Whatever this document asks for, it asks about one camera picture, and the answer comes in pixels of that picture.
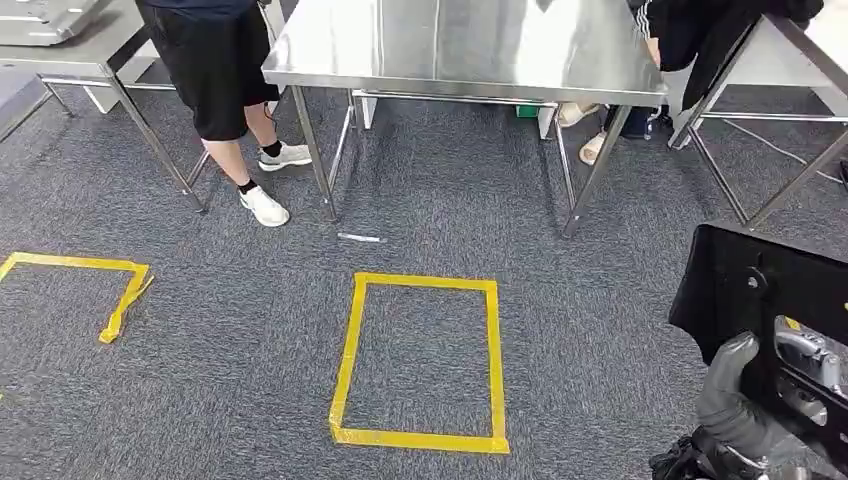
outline black jacket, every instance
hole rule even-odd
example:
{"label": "black jacket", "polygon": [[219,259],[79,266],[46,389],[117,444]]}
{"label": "black jacket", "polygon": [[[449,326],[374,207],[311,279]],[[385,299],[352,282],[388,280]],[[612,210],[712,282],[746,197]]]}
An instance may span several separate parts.
{"label": "black jacket", "polygon": [[659,38],[662,70],[686,68],[697,55],[683,94],[683,108],[698,103],[736,41],[764,13],[806,22],[822,0],[653,0],[647,7],[650,36]]}

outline table top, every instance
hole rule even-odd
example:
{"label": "table top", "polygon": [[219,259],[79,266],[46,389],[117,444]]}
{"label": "table top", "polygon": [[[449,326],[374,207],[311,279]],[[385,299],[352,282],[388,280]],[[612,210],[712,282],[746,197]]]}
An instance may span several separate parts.
{"label": "table top", "polygon": [[786,18],[768,20],[845,95],[848,95],[848,0],[825,0],[824,8],[802,30]]}
{"label": "table top", "polygon": [[101,77],[106,64],[141,29],[133,0],[111,0],[79,35],[49,47],[0,46],[0,72],[5,68],[36,73]]}
{"label": "table top", "polygon": [[279,84],[656,106],[624,0],[301,0],[263,66]]}

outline sandal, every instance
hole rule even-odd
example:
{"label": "sandal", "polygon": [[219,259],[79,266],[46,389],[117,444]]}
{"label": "sandal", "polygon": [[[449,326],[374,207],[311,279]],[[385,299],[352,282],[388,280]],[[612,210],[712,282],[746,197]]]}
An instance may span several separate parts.
{"label": "sandal", "polygon": [[591,105],[585,112],[580,109],[579,103],[568,102],[559,106],[559,126],[562,128],[573,127],[580,120],[598,111],[598,105]]}
{"label": "sandal", "polygon": [[598,154],[601,153],[601,147],[603,146],[606,138],[607,134],[601,132],[586,142],[586,145],[583,145],[583,147],[580,148],[580,152],[578,154],[580,161],[590,167],[595,165],[595,160],[598,158]]}

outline white stripe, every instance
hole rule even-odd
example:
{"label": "white stripe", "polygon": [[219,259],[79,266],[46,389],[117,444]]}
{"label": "white stripe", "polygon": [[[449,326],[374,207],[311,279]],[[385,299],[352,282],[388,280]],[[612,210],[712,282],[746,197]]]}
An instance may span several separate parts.
{"label": "white stripe", "polygon": [[652,1],[653,0],[646,1],[645,4],[639,7],[639,10],[636,12],[636,19],[642,33],[645,35],[646,40],[651,38],[651,22],[648,20],[648,5],[650,5]]}

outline green object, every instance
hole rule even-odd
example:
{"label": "green object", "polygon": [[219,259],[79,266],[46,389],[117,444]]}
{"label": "green object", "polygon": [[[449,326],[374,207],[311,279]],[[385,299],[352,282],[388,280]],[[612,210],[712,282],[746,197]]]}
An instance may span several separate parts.
{"label": "green object", "polygon": [[517,105],[515,107],[515,115],[518,118],[536,118],[539,116],[539,107],[531,107],[530,105]]}

